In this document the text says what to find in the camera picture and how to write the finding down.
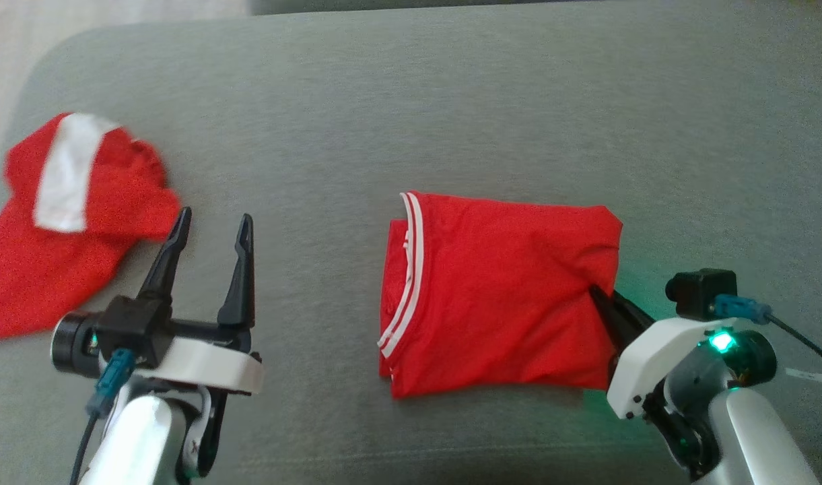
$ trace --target green led light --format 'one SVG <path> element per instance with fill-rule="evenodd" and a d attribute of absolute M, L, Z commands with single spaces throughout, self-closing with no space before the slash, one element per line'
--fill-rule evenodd
<path fill-rule="evenodd" d="M 728 350 L 731 350 L 731 347 L 733 347 L 734 344 L 734 338 L 731 337 L 731 334 L 727 331 L 721 331 L 718 334 L 713 335 L 713 337 L 710 337 L 710 345 L 716 347 L 716 350 L 723 354 Z"/>

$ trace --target light floor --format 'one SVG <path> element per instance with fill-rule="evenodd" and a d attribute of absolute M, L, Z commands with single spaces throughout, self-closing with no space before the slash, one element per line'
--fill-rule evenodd
<path fill-rule="evenodd" d="M 0 154 L 33 65 L 66 37 L 105 25 L 234 18 L 246 0 L 0 0 Z"/>

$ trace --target red garment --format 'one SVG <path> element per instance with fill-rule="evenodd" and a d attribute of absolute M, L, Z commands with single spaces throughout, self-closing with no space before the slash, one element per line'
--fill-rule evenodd
<path fill-rule="evenodd" d="M 608 209 L 402 198 L 380 312 L 393 397 L 474 384 L 607 389 L 613 345 L 588 289 L 614 289 L 622 224 Z"/>
<path fill-rule="evenodd" d="M 100 117 L 64 113 L 13 147 L 0 214 L 0 338 L 51 329 L 103 288 L 180 203 L 154 148 Z"/>

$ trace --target black cable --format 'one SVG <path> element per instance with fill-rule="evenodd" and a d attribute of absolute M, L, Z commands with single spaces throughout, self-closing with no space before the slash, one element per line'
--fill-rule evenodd
<path fill-rule="evenodd" d="M 822 358 L 822 349 L 818 347 L 814 342 L 804 337 L 801 333 L 795 331 L 795 329 L 790 328 L 790 326 L 788 326 L 787 323 L 777 319 L 777 317 L 773 316 L 773 314 L 771 313 L 767 314 L 767 320 L 775 323 L 775 325 L 778 326 L 780 329 L 783 329 L 783 331 L 788 332 L 792 337 L 796 338 L 796 340 L 801 341 L 801 343 L 809 349 L 814 350 L 815 353 Z"/>
<path fill-rule="evenodd" d="M 69 476 L 69 485 L 78 485 L 79 475 L 81 475 L 81 462 L 85 459 L 85 451 L 88 450 L 88 442 L 90 442 L 90 435 L 94 433 L 94 426 L 99 420 L 99 415 L 92 412 L 88 418 L 88 426 L 85 427 L 85 433 L 81 436 L 81 443 L 79 443 L 79 451 L 75 452 L 75 463 L 73 463 L 73 473 Z"/>

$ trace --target blue connector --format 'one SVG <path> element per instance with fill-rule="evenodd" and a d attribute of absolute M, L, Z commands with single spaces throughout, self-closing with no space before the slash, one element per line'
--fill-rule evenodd
<path fill-rule="evenodd" d="M 729 294 L 716 295 L 713 304 L 713 313 L 721 319 L 749 319 L 758 325 L 767 325 L 767 315 L 773 312 L 768 304 Z"/>
<path fill-rule="evenodd" d="M 96 414 L 100 418 L 107 418 L 114 406 L 114 399 L 121 387 L 130 380 L 136 368 L 136 356 L 132 350 L 118 349 L 112 354 L 112 360 L 102 371 L 99 381 L 94 386 L 94 395 L 88 400 L 85 411 L 89 415 Z"/>

